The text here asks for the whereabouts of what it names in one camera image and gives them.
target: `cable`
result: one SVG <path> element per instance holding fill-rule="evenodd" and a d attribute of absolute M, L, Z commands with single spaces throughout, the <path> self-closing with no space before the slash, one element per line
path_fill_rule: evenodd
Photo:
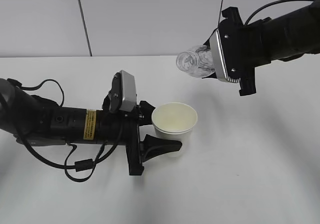
<path fill-rule="evenodd" d="M 16 129 L 16 132 L 19 136 L 19 138 L 21 139 L 22 143 L 24 144 L 24 146 L 26 147 L 26 149 L 35 157 L 37 158 L 39 161 L 53 167 L 53 168 L 58 168 L 58 169 L 75 169 L 76 167 L 73 166 L 65 166 L 65 165 L 61 165 L 61 164 L 57 164 L 54 162 L 49 161 L 48 159 L 44 158 L 43 156 L 41 156 L 39 153 L 37 153 L 33 147 L 30 145 L 30 143 L 28 142 L 28 140 L 26 139 L 25 135 L 23 134 L 22 130 L 20 129 L 16 119 L 14 118 L 14 116 L 12 115 L 8 104 L 5 100 L 5 98 L 3 97 L 2 93 L 0 93 L 0 103 L 3 106 L 4 110 L 7 112 L 14 128 Z"/>
<path fill-rule="evenodd" d="M 102 162 L 103 160 L 105 160 L 107 157 L 109 157 L 111 155 L 111 153 L 113 153 L 113 151 L 116 149 L 116 147 L 118 146 L 118 144 L 120 142 L 123 130 L 124 130 L 124 125 L 123 125 L 123 122 L 121 122 L 120 131 L 119 131 L 118 137 L 116 138 L 113 146 L 110 148 L 110 150 L 106 154 L 104 154 L 101 158 L 99 158 L 97 160 L 97 162 L 96 162 L 97 164 Z"/>
<path fill-rule="evenodd" d="M 221 0 L 221 3 L 220 3 L 220 11 L 219 11 L 218 26 L 219 26 L 220 19 L 221 19 L 221 12 L 222 12 L 222 5 L 223 5 L 223 1 L 224 1 L 224 0 Z"/>
<path fill-rule="evenodd" d="M 61 104 L 59 105 L 59 107 L 62 107 L 63 104 L 64 104 L 64 101 L 65 101 L 64 90 L 61 88 L 60 84 L 59 84 L 56 80 L 54 80 L 54 79 L 46 79 L 46 80 L 42 81 L 39 85 L 37 85 L 37 86 L 35 86 L 35 87 L 22 87 L 22 86 L 21 86 L 21 87 L 19 87 L 19 88 L 20 88 L 21 90 L 25 90 L 25 91 L 35 91 L 35 90 L 40 89 L 40 88 L 42 87 L 42 85 L 44 85 L 46 82 L 49 82 L 49 81 L 54 82 L 54 83 L 56 83 L 56 84 L 59 86 L 60 91 L 61 91 L 61 94 L 62 94 L 62 101 L 61 101 Z"/>
<path fill-rule="evenodd" d="M 68 170 L 65 169 L 64 170 L 64 173 L 65 175 L 72 181 L 74 182 L 77 182 L 77 183 L 83 183 L 85 181 L 87 181 L 91 176 L 92 174 L 94 173 L 95 169 L 96 169 L 96 166 L 98 163 L 102 162 L 103 160 L 105 160 L 107 157 L 109 157 L 111 155 L 111 153 L 114 152 L 114 150 L 116 149 L 116 147 L 118 146 L 119 144 L 119 141 L 121 139 L 121 136 L 122 136 L 122 132 L 123 132 L 123 122 L 121 122 L 121 126 L 120 126 L 120 131 L 119 131 L 119 134 L 118 134 L 118 137 L 117 139 L 115 140 L 113 146 L 107 151 L 107 153 L 105 155 L 103 155 L 101 158 L 100 156 L 102 155 L 102 153 L 104 152 L 105 150 L 105 146 L 107 144 L 107 142 L 104 142 L 101 147 L 100 147 L 100 150 L 98 152 L 98 154 L 96 155 L 95 159 L 94 159 L 94 162 L 93 162 L 93 166 L 92 166 L 92 170 L 91 170 L 91 173 L 89 174 L 89 176 L 85 177 L 85 178 L 75 178 L 73 176 L 71 176 L 69 173 L 68 173 Z M 69 155 L 67 156 L 67 158 L 65 159 L 64 161 L 64 166 L 67 166 L 67 160 L 68 158 L 70 157 L 70 155 L 77 149 L 77 146 L 75 144 L 70 144 L 70 146 L 72 146 L 72 150 L 70 151 Z"/>
<path fill-rule="evenodd" d="M 84 16 L 84 10 L 82 9 L 82 4 L 81 4 L 81 0 L 78 0 L 78 4 L 79 4 L 79 9 L 80 9 L 80 14 L 81 14 L 81 19 L 82 19 L 82 24 L 83 24 L 83 29 L 84 29 L 84 34 L 85 34 L 85 38 L 86 38 L 86 43 L 88 46 L 88 50 L 89 50 L 89 55 L 90 57 L 92 57 L 92 50 L 91 50 L 91 45 L 90 45 L 90 40 L 89 40 L 89 36 L 88 36 L 88 30 L 87 30 L 87 26 L 86 26 L 86 21 L 85 21 L 85 16 Z"/>
<path fill-rule="evenodd" d="M 261 10 L 267 8 L 267 7 L 270 7 L 272 5 L 275 5 L 275 4 L 279 4 L 279 3 L 285 3 L 285 2 L 292 2 L 292 1 L 315 1 L 315 0 L 278 0 L 278 1 L 274 1 L 274 2 L 271 2 L 271 3 L 268 3 L 260 8 L 258 8 L 255 12 L 253 12 L 249 18 L 246 20 L 246 22 L 244 23 L 245 26 L 247 26 L 249 24 L 249 22 L 251 21 L 251 19 L 257 14 L 259 13 Z"/>

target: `white table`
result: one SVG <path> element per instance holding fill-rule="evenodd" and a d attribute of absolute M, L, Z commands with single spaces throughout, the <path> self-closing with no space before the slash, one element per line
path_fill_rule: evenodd
<path fill-rule="evenodd" d="M 0 59 L 0 76 L 25 86 L 58 80 L 65 106 L 100 109 L 113 75 L 124 69 L 136 78 L 139 100 L 184 102 L 198 112 L 179 159 L 152 159 L 143 176 L 130 177 L 118 147 L 82 184 L 1 131 L 0 223 L 320 223 L 319 57 L 258 68 L 257 94 L 248 97 L 239 97 L 238 85 L 189 77 L 174 63 L 174 56 Z M 61 100 L 53 83 L 35 93 Z M 142 127 L 145 133 L 153 128 Z M 98 149 L 81 145 L 70 161 Z M 37 150 L 63 163 L 70 148 Z"/>

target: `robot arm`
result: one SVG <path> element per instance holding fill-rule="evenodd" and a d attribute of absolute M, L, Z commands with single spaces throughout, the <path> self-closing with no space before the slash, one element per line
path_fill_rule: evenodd
<path fill-rule="evenodd" d="M 211 78 L 240 83 L 240 96 L 256 93 L 255 68 L 273 60 L 291 61 L 320 53 L 320 0 L 275 19 L 243 24 L 238 8 L 222 11 L 225 18 L 205 42 L 211 48 Z"/>
<path fill-rule="evenodd" d="M 130 175 L 141 175 L 143 162 L 158 155 L 178 151 L 182 143 L 146 135 L 140 141 L 139 128 L 152 124 L 154 110 L 146 101 L 137 105 L 135 79 L 125 71 L 115 74 L 102 110 L 62 107 L 52 100 L 30 96 L 16 80 L 0 79 L 0 129 L 12 133 L 36 158 L 60 169 L 94 169 L 108 155 L 72 166 L 50 162 L 32 146 L 68 144 L 125 145 Z"/>

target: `label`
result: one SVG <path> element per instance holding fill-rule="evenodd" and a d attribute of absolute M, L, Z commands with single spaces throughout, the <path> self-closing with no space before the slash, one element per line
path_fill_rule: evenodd
<path fill-rule="evenodd" d="M 95 129 L 96 129 L 96 119 L 97 119 L 97 111 L 87 109 L 86 116 L 85 116 L 84 131 L 83 131 L 84 140 L 94 139 Z"/>

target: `paper cup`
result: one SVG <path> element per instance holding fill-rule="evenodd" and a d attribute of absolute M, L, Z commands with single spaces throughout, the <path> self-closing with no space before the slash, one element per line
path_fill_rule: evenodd
<path fill-rule="evenodd" d="M 168 153 L 180 156 L 188 147 L 192 128 L 198 120 L 197 112 L 184 103 L 167 103 L 156 108 L 151 116 L 155 134 L 162 139 L 182 142 L 180 151 Z"/>

